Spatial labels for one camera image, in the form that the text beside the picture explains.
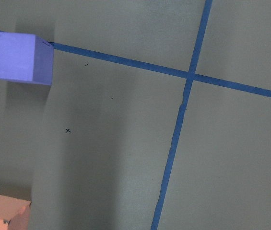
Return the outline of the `orange foam block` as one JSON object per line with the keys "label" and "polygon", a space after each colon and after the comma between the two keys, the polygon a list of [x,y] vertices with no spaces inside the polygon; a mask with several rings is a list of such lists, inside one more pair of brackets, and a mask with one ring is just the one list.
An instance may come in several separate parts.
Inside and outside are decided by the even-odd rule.
{"label": "orange foam block", "polygon": [[31,201],[0,195],[0,230],[26,230]]}

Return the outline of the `purple foam block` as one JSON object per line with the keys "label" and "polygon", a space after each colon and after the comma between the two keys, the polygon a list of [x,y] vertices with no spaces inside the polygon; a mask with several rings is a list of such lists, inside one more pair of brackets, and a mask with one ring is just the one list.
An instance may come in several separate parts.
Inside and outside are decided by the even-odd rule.
{"label": "purple foam block", "polygon": [[54,47],[35,34],[0,32],[0,80],[52,85]]}

